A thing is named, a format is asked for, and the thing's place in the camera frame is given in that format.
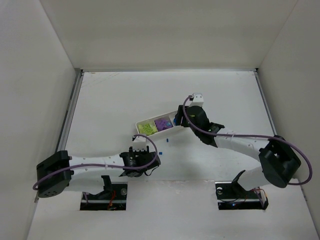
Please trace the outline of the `white three-compartment tray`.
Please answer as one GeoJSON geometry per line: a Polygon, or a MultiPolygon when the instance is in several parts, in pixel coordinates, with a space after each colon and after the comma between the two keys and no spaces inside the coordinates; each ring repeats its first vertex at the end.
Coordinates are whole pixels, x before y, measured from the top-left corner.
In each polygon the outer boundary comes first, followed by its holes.
{"type": "Polygon", "coordinates": [[[177,111],[172,111],[138,121],[135,124],[137,133],[146,135],[152,140],[168,139],[184,129],[176,125],[176,114],[177,111]]]}

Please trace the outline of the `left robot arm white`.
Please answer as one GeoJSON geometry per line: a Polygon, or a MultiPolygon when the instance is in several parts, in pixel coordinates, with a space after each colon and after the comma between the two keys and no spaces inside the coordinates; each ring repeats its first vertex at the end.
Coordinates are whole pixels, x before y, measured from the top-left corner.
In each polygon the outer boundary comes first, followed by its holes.
{"type": "Polygon", "coordinates": [[[161,165],[156,151],[128,151],[105,157],[70,156],[61,150],[36,166],[33,190],[39,198],[68,192],[97,195],[110,191],[111,183],[138,178],[161,165]]]}

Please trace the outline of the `green lego brick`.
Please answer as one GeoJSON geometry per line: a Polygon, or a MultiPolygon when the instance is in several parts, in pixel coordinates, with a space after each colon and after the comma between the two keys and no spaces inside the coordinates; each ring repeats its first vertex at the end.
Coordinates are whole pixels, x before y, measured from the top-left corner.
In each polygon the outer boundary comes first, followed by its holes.
{"type": "Polygon", "coordinates": [[[158,129],[155,125],[151,125],[149,123],[139,124],[138,131],[140,134],[144,134],[146,136],[154,135],[158,132],[158,129]]]}

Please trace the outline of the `purple patterned lego brick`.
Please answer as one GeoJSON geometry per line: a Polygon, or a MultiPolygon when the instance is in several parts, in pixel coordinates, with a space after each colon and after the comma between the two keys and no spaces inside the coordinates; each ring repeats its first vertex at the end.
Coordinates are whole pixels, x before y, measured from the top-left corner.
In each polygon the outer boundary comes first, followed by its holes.
{"type": "Polygon", "coordinates": [[[167,120],[167,119],[165,119],[165,118],[156,119],[156,120],[154,121],[154,123],[155,123],[155,126],[156,126],[156,128],[157,128],[157,130],[158,130],[159,132],[164,131],[164,130],[167,130],[167,129],[170,129],[170,128],[173,127],[171,121],[170,121],[170,120],[167,120]]]}

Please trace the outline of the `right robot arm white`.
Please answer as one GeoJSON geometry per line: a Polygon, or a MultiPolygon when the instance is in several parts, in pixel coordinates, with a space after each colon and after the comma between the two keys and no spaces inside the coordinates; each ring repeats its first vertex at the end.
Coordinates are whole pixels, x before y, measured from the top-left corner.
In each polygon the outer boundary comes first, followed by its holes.
{"type": "Polygon", "coordinates": [[[236,137],[236,133],[222,124],[211,122],[200,106],[179,105],[176,125],[190,128],[199,140],[209,146],[235,151],[260,163],[259,167],[242,170],[232,180],[237,188],[250,191],[265,185],[285,188],[301,166],[301,161],[284,139],[236,137]]]}

